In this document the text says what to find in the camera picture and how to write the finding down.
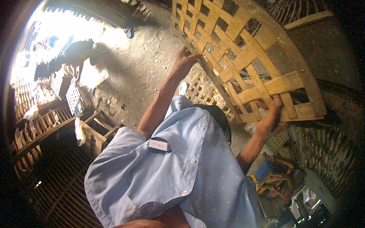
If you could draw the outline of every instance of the man's arm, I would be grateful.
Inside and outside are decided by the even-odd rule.
[[[164,120],[176,88],[188,75],[199,57],[200,55],[187,51],[185,46],[178,53],[171,73],[162,83],[159,93],[153,99],[138,125],[137,131],[143,134],[147,140]]]
[[[279,123],[282,105],[283,103],[280,97],[275,95],[271,104],[269,116],[257,123],[255,134],[236,157],[245,175],[250,169],[255,157],[261,151],[266,140],[288,128],[288,123]]]

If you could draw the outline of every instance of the man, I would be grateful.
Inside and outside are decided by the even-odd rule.
[[[210,113],[184,96],[179,83],[200,57],[183,48],[137,131],[121,128],[90,165],[86,196],[104,227],[258,227],[256,187],[245,176],[265,141],[279,133],[282,102],[234,157]],[[168,142],[169,151],[149,147]]]

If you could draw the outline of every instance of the dirt floor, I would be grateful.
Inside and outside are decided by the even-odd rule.
[[[171,12],[155,4],[146,5],[152,13],[143,27],[136,28],[134,38],[128,39],[125,34],[110,36],[108,29],[99,39],[99,43],[106,44],[104,48],[109,50],[104,62],[110,77],[94,90],[93,105],[103,110],[113,124],[123,123],[132,128],[137,128],[183,47],[170,29]],[[204,73],[195,64],[184,81],[190,83],[199,71]],[[243,130],[243,125],[230,124],[231,148],[237,155],[250,135]]]

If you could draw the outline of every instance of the foot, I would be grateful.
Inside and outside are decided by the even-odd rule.
[[[179,95],[186,95],[186,92],[188,91],[189,84],[186,82],[183,82],[179,87]]]

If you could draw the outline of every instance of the light blue shirt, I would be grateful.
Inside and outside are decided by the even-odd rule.
[[[119,129],[90,165],[85,191],[104,227],[153,219],[176,204],[193,228],[259,227],[256,187],[246,177],[209,112],[173,98],[152,135],[170,151],[150,148],[134,129]]]

